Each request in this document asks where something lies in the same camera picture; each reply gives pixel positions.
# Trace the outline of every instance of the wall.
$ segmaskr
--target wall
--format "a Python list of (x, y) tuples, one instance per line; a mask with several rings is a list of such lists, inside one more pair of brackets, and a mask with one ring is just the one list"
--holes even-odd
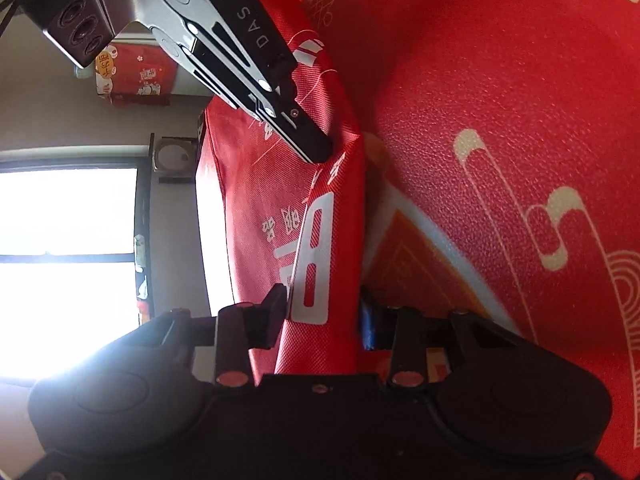
[[(47, 146), (148, 143), (156, 136), (194, 136), (208, 99), (176, 96), (167, 108), (114, 108), (78, 80), (72, 64), (25, 16), (0, 38), (0, 153)], [(209, 314), (193, 186), (152, 183), (152, 287), (156, 311), (187, 307)], [(200, 352), (196, 374), (212, 373)], [(42, 455), (26, 416), (25, 388), (0, 384), (0, 470), (20, 474)]]

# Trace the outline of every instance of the round black disc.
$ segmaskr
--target round black disc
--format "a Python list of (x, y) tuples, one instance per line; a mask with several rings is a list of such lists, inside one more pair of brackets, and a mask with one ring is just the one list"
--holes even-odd
[(441, 384), (436, 398), (446, 425), (499, 454), (552, 458), (594, 450), (611, 403), (590, 373), (544, 352), (482, 352)]
[(125, 457), (162, 446), (200, 415), (204, 384), (154, 348), (120, 346), (39, 381), (29, 416), (45, 450)]

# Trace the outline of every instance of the screw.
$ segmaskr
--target screw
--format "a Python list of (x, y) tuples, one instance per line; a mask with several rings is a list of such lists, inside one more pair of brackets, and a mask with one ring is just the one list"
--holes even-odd
[(314, 384), (311, 391), (315, 394), (327, 394), (330, 388), (326, 384)]
[(218, 384), (226, 386), (227, 388), (240, 388), (249, 382), (249, 377), (244, 372), (224, 372), (220, 374), (216, 379)]
[(273, 88), (271, 88), (271, 85), (267, 83), (264, 79), (258, 79), (258, 85), (264, 88), (267, 92), (273, 92)]
[(193, 25), (193, 23), (187, 23), (187, 28), (189, 29), (189, 32), (191, 34), (193, 34), (194, 36), (198, 35), (198, 33), (199, 33), (198, 27)]
[(424, 382), (424, 376), (419, 372), (397, 372), (391, 380), (403, 388), (415, 388)]

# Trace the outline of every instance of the bright window light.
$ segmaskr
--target bright window light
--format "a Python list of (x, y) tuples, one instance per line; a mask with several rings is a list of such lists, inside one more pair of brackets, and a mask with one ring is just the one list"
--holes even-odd
[(137, 328), (133, 262), (10, 259), (132, 253), (136, 173), (0, 173), (0, 376), (61, 372)]

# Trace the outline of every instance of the window frame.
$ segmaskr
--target window frame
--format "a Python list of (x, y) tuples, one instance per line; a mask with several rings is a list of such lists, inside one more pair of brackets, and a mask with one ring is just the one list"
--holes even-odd
[(145, 265), (142, 272), (136, 272), (136, 290), (146, 279), (149, 316), (154, 316), (150, 268), (149, 210), (151, 196), (151, 161), (145, 156), (86, 156), (73, 158), (42, 158), (0, 162), (0, 173), (55, 170), (120, 170), (136, 168), (136, 198), (134, 207), (134, 232), (131, 239), (132, 250), (123, 254), (0, 254), (1, 264), (62, 264), (62, 263), (121, 263), (135, 262), (133, 237), (142, 235), (145, 239)]

